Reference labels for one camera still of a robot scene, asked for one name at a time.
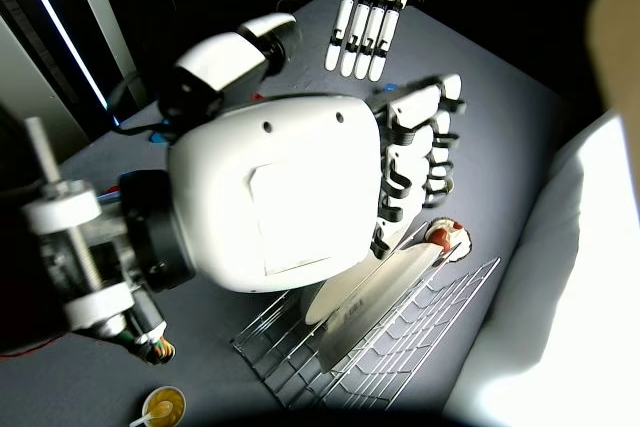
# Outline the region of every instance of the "gray tabletop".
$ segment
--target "gray tabletop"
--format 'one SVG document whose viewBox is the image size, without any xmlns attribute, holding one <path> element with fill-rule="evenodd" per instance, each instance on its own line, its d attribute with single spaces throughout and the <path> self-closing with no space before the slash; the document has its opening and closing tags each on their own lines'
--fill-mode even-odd
<svg viewBox="0 0 640 427">
<path fill-rule="evenodd" d="M 438 408 L 446 400 L 516 247 L 553 152 L 561 99 L 546 87 L 423 13 L 401 17 L 382 79 L 344 79 L 323 68 L 339 0 L 316 0 L 296 14 L 304 45 L 263 94 L 338 92 L 360 97 L 388 82 L 401 84 L 431 74 L 458 73 L 469 108 L 452 130 L 462 142 L 452 153 L 456 189 L 441 207 L 420 219 L 446 215 L 468 228 L 471 255 L 452 265 L 455 277 L 483 261 L 503 258 L 501 270 L 433 353 L 397 402 L 399 408 Z M 134 119 L 157 118 L 154 107 Z M 165 147 L 108 134 L 63 166 L 98 190 L 121 172 L 164 167 Z M 227 292 L 203 276 L 159 294 L 158 303 L 177 347 L 174 361 L 145 365 L 124 349 L 67 335 L 31 355 L 0 363 L 3 425 L 127 425 L 143 398 L 160 385 L 175 385 L 187 398 L 185 427 L 215 423 L 279 408 L 229 340 L 265 305 L 267 295 Z"/>
</svg>

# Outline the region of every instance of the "robot finger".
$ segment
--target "robot finger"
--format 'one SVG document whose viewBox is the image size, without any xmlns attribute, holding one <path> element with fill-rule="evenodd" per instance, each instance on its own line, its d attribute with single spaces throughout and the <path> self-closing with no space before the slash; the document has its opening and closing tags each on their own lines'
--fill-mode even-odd
<svg viewBox="0 0 640 427">
<path fill-rule="evenodd" d="M 371 61 L 371 67 L 369 69 L 369 79 L 372 82 L 377 82 L 382 76 L 384 70 L 384 64 L 387 61 L 387 52 L 391 46 L 393 35 L 396 32 L 396 26 L 398 25 L 398 18 L 400 17 L 400 10 L 402 9 L 401 0 L 396 0 L 393 7 L 387 9 L 382 22 L 382 28 L 380 29 L 380 37 L 378 43 L 373 52 L 373 60 Z"/>
<path fill-rule="evenodd" d="M 380 35 L 384 12 L 384 0 L 379 0 L 379 2 L 371 9 L 369 21 L 367 22 L 367 30 L 364 34 L 362 45 L 360 46 L 360 52 L 358 53 L 358 58 L 356 60 L 355 76 L 357 79 L 364 79 L 367 76 L 367 72 L 369 72 L 371 57 L 373 56 L 373 50 L 376 46 L 378 36 Z"/>
<path fill-rule="evenodd" d="M 367 26 L 370 8 L 371 0 L 360 0 L 358 7 L 356 7 L 356 13 L 353 16 L 353 24 L 351 25 L 351 32 L 349 33 L 349 39 L 345 47 L 344 56 L 342 57 L 340 73 L 344 77 L 349 77 L 351 72 L 353 72 L 353 67 L 356 63 L 356 55 L 362 42 L 362 35 L 364 34 L 364 29 Z"/>
<path fill-rule="evenodd" d="M 335 26 L 329 40 L 329 48 L 327 49 L 327 56 L 324 61 L 324 66 L 327 70 L 334 70 L 338 65 L 338 58 L 340 57 L 340 49 L 342 47 L 342 41 L 344 39 L 349 19 L 351 18 L 351 10 L 353 9 L 353 0 L 342 0 L 340 8 L 338 9 L 338 16 L 336 18 Z"/>
</svg>

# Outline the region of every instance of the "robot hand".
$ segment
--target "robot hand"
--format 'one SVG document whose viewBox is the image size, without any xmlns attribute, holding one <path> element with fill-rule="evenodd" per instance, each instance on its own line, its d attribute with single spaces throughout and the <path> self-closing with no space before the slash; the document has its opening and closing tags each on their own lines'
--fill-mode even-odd
<svg viewBox="0 0 640 427">
<path fill-rule="evenodd" d="M 356 2 L 340 72 L 348 77 L 355 69 L 356 78 L 364 79 L 368 74 L 375 82 L 382 75 L 400 11 L 408 0 L 342 0 L 325 59 L 327 70 L 334 70 L 338 65 Z"/>
</svg>

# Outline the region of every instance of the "dish rack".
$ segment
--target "dish rack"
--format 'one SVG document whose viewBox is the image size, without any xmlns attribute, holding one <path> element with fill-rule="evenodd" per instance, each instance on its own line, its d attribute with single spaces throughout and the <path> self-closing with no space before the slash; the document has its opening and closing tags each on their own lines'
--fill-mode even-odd
<svg viewBox="0 0 640 427">
<path fill-rule="evenodd" d="M 387 409 L 499 262 L 487 262 L 437 290 L 433 285 L 439 271 L 427 269 L 327 373 L 322 373 L 318 360 L 324 324 L 304 323 L 298 308 L 300 290 L 280 295 L 232 344 L 287 409 Z"/>
</svg>

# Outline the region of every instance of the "led light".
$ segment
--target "led light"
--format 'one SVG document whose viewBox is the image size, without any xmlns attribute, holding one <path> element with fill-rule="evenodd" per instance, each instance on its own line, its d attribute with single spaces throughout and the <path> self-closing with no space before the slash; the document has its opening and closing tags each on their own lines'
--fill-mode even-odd
<svg viewBox="0 0 640 427">
<path fill-rule="evenodd" d="M 102 92 L 100 92 L 100 89 L 98 88 L 98 85 L 96 84 L 95 80 L 93 80 L 93 77 L 89 73 L 89 69 L 87 69 L 87 66 L 85 65 L 84 61 L 80 57 L 80 54 L 78 53 L 75 46 L 73 45 L 73 42 L 71 42 L 71 39 L 67 34 L 67 31 L 64 29 L 64 26 L 62 25 L 62 22 L 60 22 L 60 19 L 58 18 L 58 15 L 56 14 L 55 10 L 53 10 L 51 3 L 49 2 L 49 0 L 40 0 L 40 2 L 42 2 L 42 5 L 44 6 L 45 10 L 49 14 L 51 21 L 56 26 L 56 29 L 58 29 L 58 33 L 62 37 L 62 40 L 64 40 L 64 43 L 67 45 L 69 52 L 71 52 L 71 55 L 73 56 L 76 63 L 78 64 L 78 67 L 80 67 L 80 70 L 82 71 L 82 74 L 84 75 L 84 77 L 87 79 L 87 82 L 89 82 L 89 85 L 93 89 L 93 92 L 96 94 L 96 97 L 98 98 L 102 106 L 106 109 L 107 108 L 106 99 L 102 95 Z"/>
</svg>

